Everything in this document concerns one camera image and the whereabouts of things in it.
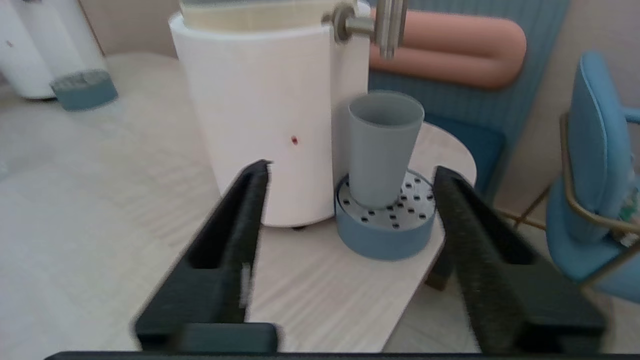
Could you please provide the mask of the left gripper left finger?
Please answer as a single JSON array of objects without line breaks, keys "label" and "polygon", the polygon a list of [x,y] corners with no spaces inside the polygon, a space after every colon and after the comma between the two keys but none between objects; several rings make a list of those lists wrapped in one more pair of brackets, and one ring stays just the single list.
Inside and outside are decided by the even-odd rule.
[{"label": "left gripper left finger", "polygon": [[145,352],[276,352],[278,330],[247,322],[270,162],[245,166],[134,321]]}]

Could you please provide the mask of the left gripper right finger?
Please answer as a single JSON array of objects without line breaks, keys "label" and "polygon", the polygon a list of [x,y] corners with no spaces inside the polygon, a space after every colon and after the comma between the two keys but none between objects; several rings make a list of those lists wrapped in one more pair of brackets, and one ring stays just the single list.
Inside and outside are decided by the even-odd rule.
[{"label": "left gripper right finger", "polygon": [[598,354],[607,322],[454,170],[432,185],[471,329],[485,354]]}]

